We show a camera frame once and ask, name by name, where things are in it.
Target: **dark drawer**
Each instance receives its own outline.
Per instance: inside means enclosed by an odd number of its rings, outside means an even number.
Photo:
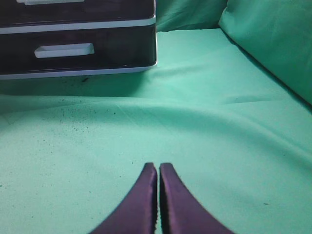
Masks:
[[[92,45],[94,53],[35,55],[39,47],[73,44]],[[0,75],[148,67],[156,63],[155,25],[0,35],[0,51]]]
[[[42,4],[45,1],[0,0],[0,27],[143,20],[155,14],[155,0],[48,0],[55,3]]]

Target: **green bed sheet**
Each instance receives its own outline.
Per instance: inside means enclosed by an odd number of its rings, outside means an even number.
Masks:
[[[311,233],[311,108],[220,29],[157,37],[145,73],[0,81],[0,233],[85,234],[150,161],[237,234]]]

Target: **mint green cloth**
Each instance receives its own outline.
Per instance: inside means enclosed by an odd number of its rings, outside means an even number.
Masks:
[[[231,0],[220,26],[312,104],[311,0]]]
[[[311,109],[220,29],[157,37],[145,73],[0,81],[0,233],[85,234],[150,161],[237,234],[311,232]]]
[[[227,0],[157,0],[158,31],[218,27]]]

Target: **plastic drawer unit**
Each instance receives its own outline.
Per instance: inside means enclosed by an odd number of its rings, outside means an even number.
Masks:
[[[156,65],[155,0],[1,0],[0,79]]]

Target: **drawer handle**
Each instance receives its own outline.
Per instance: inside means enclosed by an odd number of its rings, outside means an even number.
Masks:
[[[69,3],[69,2],[83,2],[84,0],[16,0],[18,3],[25,5],[40,5],[40,4],[53,4],[53,3]]]
[[[81,56],[94,54],[92,43],[41,46],[35,50],[35,56],[41,58]]]

